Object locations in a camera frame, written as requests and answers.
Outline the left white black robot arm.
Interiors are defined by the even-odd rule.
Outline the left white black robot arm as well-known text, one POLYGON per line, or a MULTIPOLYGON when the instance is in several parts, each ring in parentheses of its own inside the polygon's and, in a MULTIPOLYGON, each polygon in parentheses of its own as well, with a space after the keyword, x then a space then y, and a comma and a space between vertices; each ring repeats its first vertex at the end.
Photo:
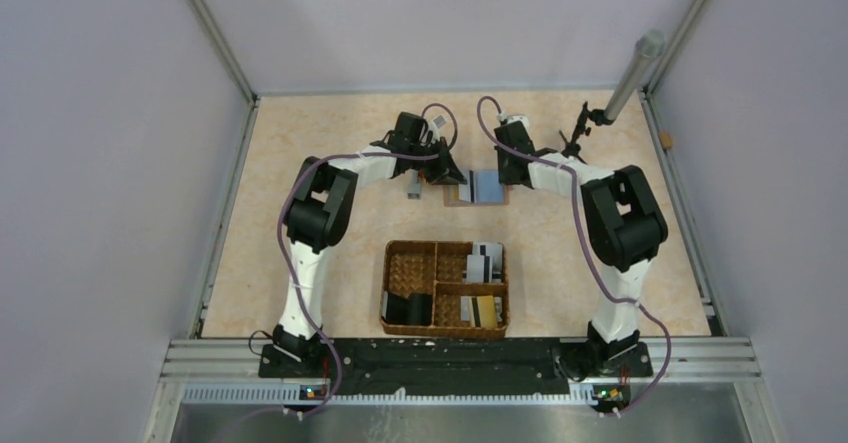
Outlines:
POLYGON ((304 160, 281 208, 277 239, 289 270, 285 308, 261 353, 259 374, 297 376, 323 362, 341 360, 323 330, 323 293, 335 247, 349 227, 356 193, 409 171, 432 185, 459 184, 465 177, 436 123, 402 112, 385 136, 357 152, 304 160))

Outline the silver striped card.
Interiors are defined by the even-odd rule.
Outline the silver striped card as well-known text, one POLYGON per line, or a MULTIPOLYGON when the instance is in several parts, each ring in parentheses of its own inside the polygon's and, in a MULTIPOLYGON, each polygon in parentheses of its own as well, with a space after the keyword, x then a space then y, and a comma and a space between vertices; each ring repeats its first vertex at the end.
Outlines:
POLYGON ((463 203, 475 204, 477 202, 476 174, 473 170, 467 169, 463 171, 463 175, 465 182, 457 187, 457 199, 463 203))

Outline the brown leather card holder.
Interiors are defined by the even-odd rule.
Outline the brown leather card holder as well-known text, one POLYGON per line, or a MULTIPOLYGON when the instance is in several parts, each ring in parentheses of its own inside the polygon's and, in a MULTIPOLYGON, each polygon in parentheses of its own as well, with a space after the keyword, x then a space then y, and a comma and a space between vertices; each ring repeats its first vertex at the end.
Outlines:
POLYGON ((494 169, 473 170, 476 174, 477 202, 467 204, 457 199, 458 185, 444 186, 443 203, 445 207, 506 206, 509 204, 508 188, 498 181, 498 172, 494 169))

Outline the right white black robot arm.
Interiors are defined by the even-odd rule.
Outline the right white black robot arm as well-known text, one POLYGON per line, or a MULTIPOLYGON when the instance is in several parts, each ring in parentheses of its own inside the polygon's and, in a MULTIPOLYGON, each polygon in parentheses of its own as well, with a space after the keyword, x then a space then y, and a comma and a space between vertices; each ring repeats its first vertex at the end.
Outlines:
POLYGON ((494 130, 505 185, 546 190, 570 200, 581 249, 601 291, 585 343, 566 351, 565 374, 612 375, 640 337, 642 287, 668 226, 641 168, 610 170, 535 148, 522 115, 494 130))

